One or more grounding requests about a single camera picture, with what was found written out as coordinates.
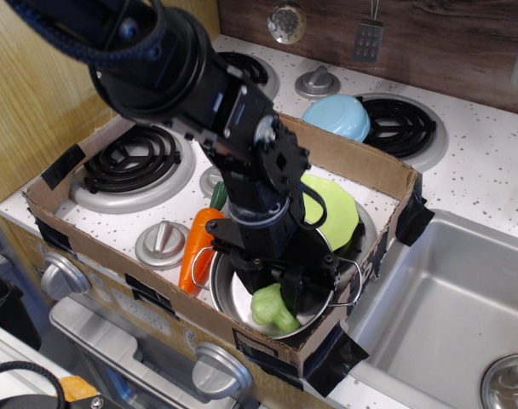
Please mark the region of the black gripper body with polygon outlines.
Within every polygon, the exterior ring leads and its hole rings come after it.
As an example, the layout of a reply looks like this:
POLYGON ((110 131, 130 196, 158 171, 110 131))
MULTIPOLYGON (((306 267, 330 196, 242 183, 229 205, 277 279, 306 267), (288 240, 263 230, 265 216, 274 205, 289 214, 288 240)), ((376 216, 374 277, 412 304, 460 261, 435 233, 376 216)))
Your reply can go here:
POLYGON ((280 284, 280 276, 287 268, 303 268, 304 275, 316 285, 333 291, 339 281, 339 258, 322 238, 319 226, 325 221, 323 212, 313 224, 300 213, 296 219, 287 211, 274 222, 261 226, 248 226, 232 218, 216 219, 206 225, 213 236, 216 251, 244 259, 261 258, 270 263, 280 284))

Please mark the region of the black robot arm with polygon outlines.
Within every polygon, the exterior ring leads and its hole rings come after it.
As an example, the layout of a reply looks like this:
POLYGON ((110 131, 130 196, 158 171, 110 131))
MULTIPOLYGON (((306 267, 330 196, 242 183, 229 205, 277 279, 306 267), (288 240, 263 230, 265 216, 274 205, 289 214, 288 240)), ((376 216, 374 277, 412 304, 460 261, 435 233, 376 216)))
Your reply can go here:
POLYGON ((47 43, 87 65, 102 100, 135 123, 199 143, 221 172, 229 215, 206 224, 250 291, 274 282, 296 313, 308 293, 333 292, 339 260, 305 219, 308 150, 271 100, 212 48, 187 11, 160 1, 13 1, 47 43))

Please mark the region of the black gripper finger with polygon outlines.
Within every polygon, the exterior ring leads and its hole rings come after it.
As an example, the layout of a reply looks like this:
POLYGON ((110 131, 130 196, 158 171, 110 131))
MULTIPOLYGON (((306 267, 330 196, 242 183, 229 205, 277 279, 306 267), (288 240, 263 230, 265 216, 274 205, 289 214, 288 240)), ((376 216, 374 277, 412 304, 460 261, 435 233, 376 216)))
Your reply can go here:
POLYGON ((294 316, 316 315, 327 299, 327 290, 307 278, 303 268, 287 268, 280 284, 285 306, 294 316))
POLYGON ((261 258, 247 260, 240 255, 233 256, 233 267, 241 283, 251 295, 278 283, 270 263, 261 258))

